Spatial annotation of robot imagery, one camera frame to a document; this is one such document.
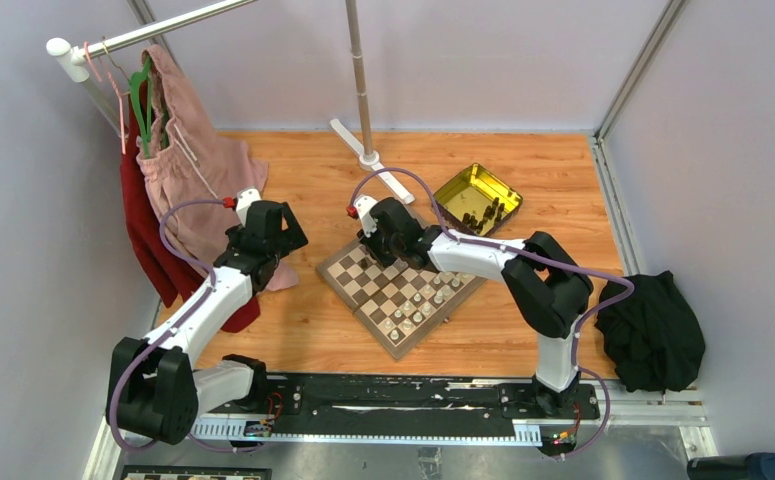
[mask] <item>pink garment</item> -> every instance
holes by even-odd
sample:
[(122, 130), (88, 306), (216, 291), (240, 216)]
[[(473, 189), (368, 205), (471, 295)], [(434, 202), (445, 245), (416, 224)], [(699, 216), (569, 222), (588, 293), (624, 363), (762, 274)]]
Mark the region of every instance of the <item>pink garment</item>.
[[(142, 61), (151, 56), (152, 108), (155, 120), (149, 143), (151, 158), (140, 149), (137, 163), (146, 181), (146, 192), (158, 220), (175, 205), (205, 198), (233, 197), (244, 188), (263, 190), (266, 162), (249, 158), (248, 145), (220, 137), (193, 90), (189, 79), (164, 49), (152, 45), (143, 51)], [(163, 102), (169, 120), (163, 123)], [(169, 145), (161, 148), (166, 128)], [(166, 236), (178, 251), (207, 263), (228, 245), (225, 230), (238, 223), (237, 215), (218, 205), (196, 205), (179, 210), (166, 225)], [(299, 282), (296, 272), (278, 266), (268, 290), (292, 287)]]

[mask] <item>robotic arm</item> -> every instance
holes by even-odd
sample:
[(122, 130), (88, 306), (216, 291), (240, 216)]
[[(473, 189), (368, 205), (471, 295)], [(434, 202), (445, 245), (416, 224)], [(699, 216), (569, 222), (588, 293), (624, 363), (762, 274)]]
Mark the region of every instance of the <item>robotic arm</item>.
[[(142, 339), (126, 337), (114, 348), (107, 409), (119, 378), (149, 345), (167, 337), (130, 373), (117, 405), (120, 428), (176, 444), (199, 415), (235, 401), (250, 408), (266, 398), (266, 365), (228, 355), (209, 369), (195, 362), (213, 335), (240, 307), (266, 288), (280, 260), (307, 245), (307, 237), (287, 203), (260, 199), (256, 189), (237, 195), (232, 207), (240, 224), (229, 228), (228, 247), (214, 262), (199, 292), (212, 287), (204, 301), (196, 293), (165, 323)], [(287, 228), (282, 230), (282, 220)], [(186, 317), (181, 325), (179, 320)]]
[[(578, 369), (571, 358), (573, 326), (587, 309), (593, 283), (574, 274), (507, 251), (504, 245), (575, 265), (564, 249), (545, 232), (527, 240), (492, 240), (494, 249), (462, 240), (478, 238), (455, 230), (447, 236), (439, 225), (422, 228), (404, 205), (394, 198), (375, 201), (358, 197), (350, 216), (361, 222), (358, 239), (382, 266), (401, 258), (413, 268), (432, 272), (469, 273), (507, 285), (526, 323), (539, 336), (540, 364), (535, 373), (538, 403), (550, 414), (569, 404), (578, 384)], [(549, 270), (545, 280), (536, 271)]]

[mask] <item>wooden surface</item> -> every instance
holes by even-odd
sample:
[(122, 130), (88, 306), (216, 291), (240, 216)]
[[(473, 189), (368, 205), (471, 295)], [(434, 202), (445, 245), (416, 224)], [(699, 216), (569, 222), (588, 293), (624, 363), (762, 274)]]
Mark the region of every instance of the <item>wooden surface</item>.
[[(534, 331), (519, 314), (508, 289), (486, 282), (425, 340), (399, 361), (376, 342), (317, 275), (315, 267), (360, 228), (345, 214), (363, 178), (357, 159), (333, 133), (232, 132), (246, 140), (254, 158), (269, 162), (263, 198), (287, 201), (310, 240), (287, 262), (301, 283), (260, 297), (261, 316), (246, 330), (220, 332), (205, 349), (200, 367), (237, 353), (259, 358), (270, 370), (530, 376), (537, 365)], [(420, 175), (436, 190), (461, 169), (478, 162), (520, 192), (519, 213), (496, 238), (551, 233), (582, 266), (621, 274), (622, 269), (582, 135), (380, 133), (374, 144), (384, 163)], [(434, 222), (430, 203), (410, 178), (399, 177), (416, 196), (414, 208)], [(377, 180), (364, 193), (388, 195)], [(604, 286), (595, 280), (592, 301)], [(167, 318), (174, 307), (163, 312)], [(613, 377), (601, 333), (589, 320), (579, 361)]]

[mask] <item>gold tray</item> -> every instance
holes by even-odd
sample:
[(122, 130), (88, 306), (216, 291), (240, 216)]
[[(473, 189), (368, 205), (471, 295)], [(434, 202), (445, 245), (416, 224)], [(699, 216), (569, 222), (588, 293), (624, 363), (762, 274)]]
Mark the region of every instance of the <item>gold tray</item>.
[[(502, 216), (489, 218), (484, 226), (473, 230), (461, 220), (466, 214), (482, 221), (485, 209), (493, 205), (494, 199), (504, 205)], [(437, 208), (457, 230), (470, 235), (488, 236), (513, 217), (522, 205), (522, 195), (505, 182), (499, 180), (490, 170), (473, 163), (434, 193)]]

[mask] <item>gray floor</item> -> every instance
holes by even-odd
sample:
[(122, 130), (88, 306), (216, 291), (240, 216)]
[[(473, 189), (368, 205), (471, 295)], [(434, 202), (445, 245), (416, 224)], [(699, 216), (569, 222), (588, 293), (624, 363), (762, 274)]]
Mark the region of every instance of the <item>gray floor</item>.
[[(580, 437), (586, 441), (595, 428), (581, 430)], [(270, 468), (273, 480), (687, 478), (684, 446), (675, 427), (611, 427), (583, 454), (562, 464), (540, 457), (534, 448), (313, 443), (268, 444), (251, 454), (231, 455), (206, 452), (184, 441), (125, 455), (123, 462)]]

